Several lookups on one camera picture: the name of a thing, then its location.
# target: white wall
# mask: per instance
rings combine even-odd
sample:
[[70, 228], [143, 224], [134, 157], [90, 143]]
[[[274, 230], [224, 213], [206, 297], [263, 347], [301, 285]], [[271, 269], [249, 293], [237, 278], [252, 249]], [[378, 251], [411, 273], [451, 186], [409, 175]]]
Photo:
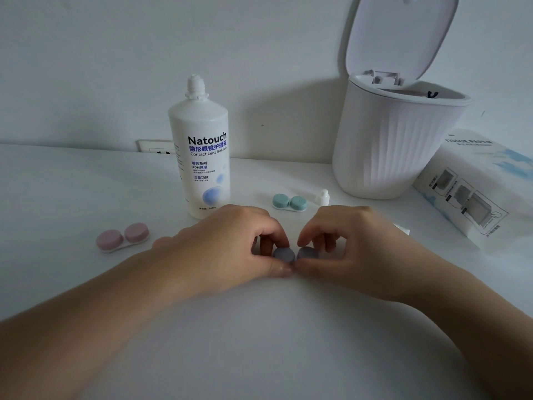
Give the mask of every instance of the white wall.
[[[0, 142], [136, 150], [205, 77], [235, 157], [330, 162], [354, 0], [0, 0]], [[532, 155], [533, 0], [461, 0], [424, 79]]]

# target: lid hinge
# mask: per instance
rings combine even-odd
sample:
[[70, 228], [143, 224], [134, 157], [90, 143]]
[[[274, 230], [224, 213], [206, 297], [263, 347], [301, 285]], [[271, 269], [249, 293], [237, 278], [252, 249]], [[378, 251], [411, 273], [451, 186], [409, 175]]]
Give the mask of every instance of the lid hinge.
[[388, 87], [403, 85], [403, 78], [400, 77], [400, 73], [386, 71], [366, 70], [360, 79], [368, 84], [379, 84]]

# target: white trash can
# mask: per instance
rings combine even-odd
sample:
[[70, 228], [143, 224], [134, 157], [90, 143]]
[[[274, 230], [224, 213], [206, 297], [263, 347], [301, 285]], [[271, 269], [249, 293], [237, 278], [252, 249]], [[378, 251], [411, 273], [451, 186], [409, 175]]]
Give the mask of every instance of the white trash can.
[[348, 194], [402, 194], [472, 103], [465, 94], [418, 80], [458, 2], [361, 0], [348, 42], [350, 77], [333, 153], [333, 172]]

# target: pink contact lens case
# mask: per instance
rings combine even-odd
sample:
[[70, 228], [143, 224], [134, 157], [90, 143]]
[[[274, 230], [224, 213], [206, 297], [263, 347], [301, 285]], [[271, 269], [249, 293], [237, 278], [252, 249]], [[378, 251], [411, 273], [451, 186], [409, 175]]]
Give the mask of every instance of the pink contact lens case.
[[150, 230], [144, 223], [133, 223], [126, 227], [124, 234], [111, 229], [102, 232], [97, 237], [97, 247], [104, 253], [126, 248], [135, 244], [141, 244], [150, 237]]

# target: person's right arm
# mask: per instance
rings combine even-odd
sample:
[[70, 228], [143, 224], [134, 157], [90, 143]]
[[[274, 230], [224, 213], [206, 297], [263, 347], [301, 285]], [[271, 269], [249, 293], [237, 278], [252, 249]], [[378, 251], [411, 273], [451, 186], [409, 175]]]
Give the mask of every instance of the person's right arm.
[[498, 398], [533, 398], [533, 319], [469, 272], [443, 260], [368, 207], [328, 206], [303, 228], [336, 260], [301, 259], [303, 275], [412, 306], [457, 345]]

